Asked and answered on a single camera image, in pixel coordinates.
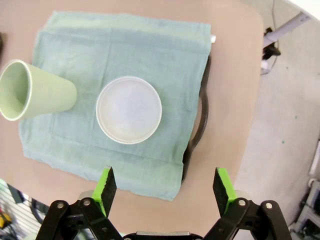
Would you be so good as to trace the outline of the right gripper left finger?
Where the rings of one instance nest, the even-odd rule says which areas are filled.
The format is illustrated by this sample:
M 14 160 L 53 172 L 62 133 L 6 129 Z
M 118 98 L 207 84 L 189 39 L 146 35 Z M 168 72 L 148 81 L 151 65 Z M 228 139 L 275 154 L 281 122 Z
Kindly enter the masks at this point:
M 81 230 L 89 229 L 96 240 L 122 240 L 108 219 L 117 185 L 114 171 L 106 168 L 91 197 L 73 204 L 65 200 L 51 203 L 37 233 L 37 240 L 74 240 Z

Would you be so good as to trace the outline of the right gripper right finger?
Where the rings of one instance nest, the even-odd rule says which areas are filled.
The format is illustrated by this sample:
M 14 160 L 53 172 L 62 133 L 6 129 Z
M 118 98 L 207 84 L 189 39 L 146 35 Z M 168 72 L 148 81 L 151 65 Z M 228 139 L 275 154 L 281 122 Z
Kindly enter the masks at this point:
M 258 205 L 237 196 L 225 168 L 215 169 L 212 188 L 220 218 L 203 237 L 204 240 L 232 240 L 239 230 L 249 231 L 255 240 L 292 238 L 279 204 L 265 200 Z

